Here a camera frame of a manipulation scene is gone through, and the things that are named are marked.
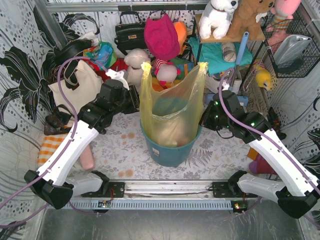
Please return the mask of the blue floor mop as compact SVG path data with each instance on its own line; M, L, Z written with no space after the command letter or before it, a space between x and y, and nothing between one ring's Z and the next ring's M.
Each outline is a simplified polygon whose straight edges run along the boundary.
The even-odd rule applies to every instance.
M228 69L225 72L225 74L223 75L223 76L226 76L227 72L230 71L229 76L232 77L231 78L231 84L230 84L231 86L233 86L234 77L236 76L236 73L239 70L238 68L239 68L241 60L243 58L244 51L245 51L248 39L249 39L249 32L245 31L243 36L242 36L242 39L241 39L241 42L240 42L240 46L239 46L239 50L238 50L238 53L237 53L237 56L236 56L235 67ZM205 95L205 97L204 97L204 103L205 104L209 104L209 102L211 100L213 100L213 97L214 97L215 94L216 93L207 93ZM248 97L243 96L243 95L237 95L237 99L239 100L241 106L243 106L243 107L247 106L248 101L249 101Z

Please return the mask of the yellow trash bag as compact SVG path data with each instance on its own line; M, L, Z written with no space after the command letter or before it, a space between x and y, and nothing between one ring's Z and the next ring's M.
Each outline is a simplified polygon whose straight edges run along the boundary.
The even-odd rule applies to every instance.
M144 62L141 66L139 112L145 134L160 146L190 143L196 138L204 110L208 63L199 62L180 83L160 92L152 86L151 64Z

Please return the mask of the teal trash bin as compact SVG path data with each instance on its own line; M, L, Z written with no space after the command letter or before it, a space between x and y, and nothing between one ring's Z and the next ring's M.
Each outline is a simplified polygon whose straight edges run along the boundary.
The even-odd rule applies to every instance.
M142 124L140 124L140 128L146 141L148 153L152 160L161 166L173 168L178 167L188 159L194 143L202 132L202 127L198 125L197 134L190 143L179 147L167 147L152 141L145 133Z

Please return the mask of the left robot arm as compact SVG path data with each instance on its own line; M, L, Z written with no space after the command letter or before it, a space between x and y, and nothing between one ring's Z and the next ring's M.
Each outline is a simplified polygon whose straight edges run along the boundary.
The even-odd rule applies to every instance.
M113 194L110 179L97 170L77 177L68 174L89 143L99 134L106 133L115 115L136 113L139 106L135 86L125 86L116 79L104 82L96 99L81 108L78 119L49 160L38 170L26 172L24 180L31 191L57 210L72 197Z

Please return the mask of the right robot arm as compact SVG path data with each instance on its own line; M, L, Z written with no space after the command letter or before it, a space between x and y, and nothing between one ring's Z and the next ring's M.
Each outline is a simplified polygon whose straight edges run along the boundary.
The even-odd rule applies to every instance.
M281 179L275 182L239 170L228 180L233 194L253 194L271 200L294 219L301 218L317 204L320 180L290 153L260 113L245 112L234 92L224 90L215 94L199 123L213 131L229 130L257 151Z

